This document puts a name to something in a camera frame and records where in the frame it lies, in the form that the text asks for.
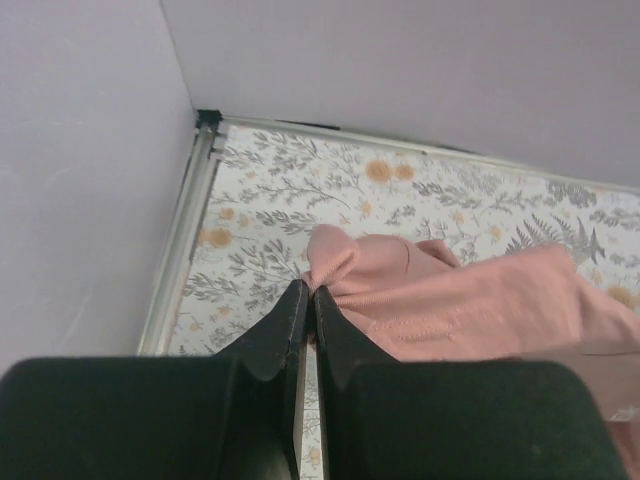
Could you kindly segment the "pink t shirt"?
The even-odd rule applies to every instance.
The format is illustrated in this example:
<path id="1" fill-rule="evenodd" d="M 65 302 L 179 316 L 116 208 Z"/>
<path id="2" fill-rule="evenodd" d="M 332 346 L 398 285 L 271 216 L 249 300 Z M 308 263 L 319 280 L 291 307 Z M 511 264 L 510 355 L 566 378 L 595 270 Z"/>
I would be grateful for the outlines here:
<path id="1" fill-rule="evenodd" d="M 639 316 L 580 276 L 563 246 L 464 266 L 440 240 L 354 239 L 320 225 L 307 257 L 308 287 L 326 287 L 342 314 L 398 360 L 566 365 L 590 389 L 638 477 Z"/>

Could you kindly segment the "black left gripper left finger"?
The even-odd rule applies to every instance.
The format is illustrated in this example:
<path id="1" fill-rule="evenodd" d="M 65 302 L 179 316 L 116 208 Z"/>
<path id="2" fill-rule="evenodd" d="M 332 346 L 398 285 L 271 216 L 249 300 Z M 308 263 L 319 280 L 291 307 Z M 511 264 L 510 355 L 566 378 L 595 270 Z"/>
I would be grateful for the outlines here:
<path id="1" fill-rule="evenodd" d="M 34 358 L 1 380 L 5 479 L 296 479 L 308 290 L 210 356 Z"/>

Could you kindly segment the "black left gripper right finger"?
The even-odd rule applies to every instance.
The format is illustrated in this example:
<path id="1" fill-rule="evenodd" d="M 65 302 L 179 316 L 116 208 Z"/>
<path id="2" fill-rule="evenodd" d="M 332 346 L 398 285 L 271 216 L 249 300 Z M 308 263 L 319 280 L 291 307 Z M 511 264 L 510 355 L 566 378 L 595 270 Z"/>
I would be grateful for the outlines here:
<path id="1" fill-rule="evenodd" d="M 313 297 L 328 479 L 621 479 L 586 386 L 546 361 L 400 362 Z"/>

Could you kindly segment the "aluminium frame rail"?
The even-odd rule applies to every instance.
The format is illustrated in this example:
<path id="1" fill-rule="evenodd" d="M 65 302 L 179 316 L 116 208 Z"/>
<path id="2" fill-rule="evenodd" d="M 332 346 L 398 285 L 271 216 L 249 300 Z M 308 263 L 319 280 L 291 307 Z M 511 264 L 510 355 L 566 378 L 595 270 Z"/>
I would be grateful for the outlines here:
<path id="1" fill-rule="evenodd" d="M 313 228 L 441 239 L 466 264 L 558 242 L 639 305 L 639 193 L 451 147 L 203 111 L 140 352 L 214 353 L 308 267 Z"/>

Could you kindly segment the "floral patterned table mat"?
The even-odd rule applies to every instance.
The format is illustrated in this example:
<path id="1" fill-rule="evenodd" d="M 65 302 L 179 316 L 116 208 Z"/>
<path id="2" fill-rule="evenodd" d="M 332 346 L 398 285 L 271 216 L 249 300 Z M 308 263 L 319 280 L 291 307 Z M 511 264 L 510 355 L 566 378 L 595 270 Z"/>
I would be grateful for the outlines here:
<path id="1" fill-rule="evenodd" d="M 639 198 L 442 150 L 233 125 L 213 157 L 167 354 L 210 355 L 289 300 L 318 334 L 304 477 L 413 475 L 437 448 L 487 476 L 508 417 L 527 456 L 639 475 Z M 331 382 L 321 379 L 331 374 Z"/>

